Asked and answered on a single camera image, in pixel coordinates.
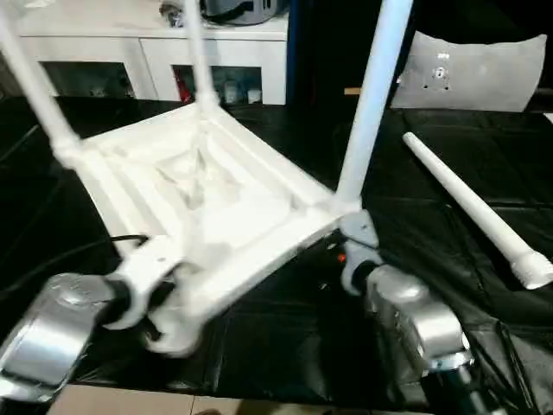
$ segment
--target floor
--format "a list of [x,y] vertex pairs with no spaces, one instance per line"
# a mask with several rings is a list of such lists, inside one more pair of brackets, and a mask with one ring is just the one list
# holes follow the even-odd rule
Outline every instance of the floor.
[[[48,415],[195,415],[217,410],[221,415],[386,415],[398,412],[336,410],[328,406],[281,404],[262,400],[240,400],[112,389],[97,386],[68,386]],[[415,415],[401,412],[403,415]]]

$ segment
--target black cable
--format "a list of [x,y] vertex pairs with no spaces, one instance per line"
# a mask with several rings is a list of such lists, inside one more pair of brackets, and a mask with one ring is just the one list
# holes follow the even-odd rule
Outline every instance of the black cable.
[[137,240],[139,242],[145,242],[148,240],[148,237],[145,235],[121,235],[121,236],[113,236],[106,239],[100,239],[95,242],[90,242],[88,244],[78,246],[74,249],[71,249],[69,251],[65,251],[61,253],[60,255],[53,257],[52,259],[49,259],[48,261],[45,261],[35,268],[33,268],[31,271],[23,274],[21,277],[19,277],[12,285],[9,285],[6,288],[2,289],[2,292],[0,293],[0,301],[4,301],[7,299],[7,297],[13,293],[14,291],[20,290],[32,277],[36,276],[37,274],[45,271],[49,266],[56,264],[57,262],[60,262],[63,259],[67,259],[72,257],[73,255],[77,253],[81,253],[84,251],[87,251],[89,249],[95,248],[96,246],[101,246],[103,244],[112,243],[112,242],[120,242],[123,240]]

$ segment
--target black tablecloth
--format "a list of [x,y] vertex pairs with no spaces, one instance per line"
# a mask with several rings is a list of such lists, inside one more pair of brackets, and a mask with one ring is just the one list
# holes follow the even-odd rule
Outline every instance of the black tablecloth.
[[[60,103],[82,137],[178,106],[104,99]],[[335,188],[349,124],[331,128],[316,114],[282,107],[230,112]],[[414,131],[533,247],[551,255],[553,125],[540,114],[388,111],[363,194],[382,254],[423,278],[454,308],[479,350],[486,383],[542,413],[553,411],[551,288],[521,289],[496,249],[404,147],[406,131]],[[118,257],[105,244],[48,267],[23,289],[9,289],[41,262],[108,235],[78,177],[53,160],[24,99],[0,103],[0,135],[0,334],[5,335],[49,275],[108,272]],[[424,408],[421,389],[409,377],[391,386],[377,330],[340,288],[335,253],[314,246],[275,272],[216,318],[188,359],[146,352],[135,330],[99,329],[74,382]]]

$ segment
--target glass cabinet door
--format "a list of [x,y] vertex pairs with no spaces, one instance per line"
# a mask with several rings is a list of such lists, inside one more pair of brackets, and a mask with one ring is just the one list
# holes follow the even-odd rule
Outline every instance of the glass cabinet door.
[[[182,102],[194,100],[196,92],[190,65],[173,65],[176,87]],[[262,102],[260,67],[211,67],[213,87],[222,104]]]
[[41,64],[62,97],[135,98],[121,62],[47,61]]

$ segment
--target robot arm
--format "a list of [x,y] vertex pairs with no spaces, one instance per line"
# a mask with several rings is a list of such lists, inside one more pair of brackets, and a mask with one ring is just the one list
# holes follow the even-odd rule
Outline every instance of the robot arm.
[[0,348],[0,397],[51,400],[86,351],[90,336],[110,309],[129,305],[109,328],[130,327],[147,311],[149,295],[181,261],[170,239],[139,246],[107,276],[66,273],[48,280]]
[[399,342],[435,414],[506,414],[471,375],[470,344],[454,312],[419,278],[374,265],[359,289],[390,342]]

